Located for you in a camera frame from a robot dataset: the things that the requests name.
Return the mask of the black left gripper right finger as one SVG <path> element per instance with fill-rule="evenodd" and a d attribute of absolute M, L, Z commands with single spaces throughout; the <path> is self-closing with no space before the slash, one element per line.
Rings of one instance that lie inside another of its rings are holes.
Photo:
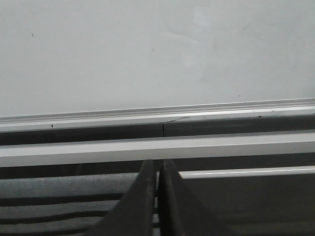
<path fill-rule="evenodd" d="M 157 205 L 162 236 L 231 235 L 189 190 L 172 160 L 164 160 L 160 168 Z"/>

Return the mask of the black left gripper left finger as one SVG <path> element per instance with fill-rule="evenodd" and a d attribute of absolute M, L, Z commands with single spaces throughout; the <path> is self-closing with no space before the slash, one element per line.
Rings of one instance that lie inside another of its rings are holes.
<path fill-rule="evenodd" d="M 156 171 L 152 160 L 140 172 L 122 199 L 86 236 L 151 236 L 155 206 Z"/>

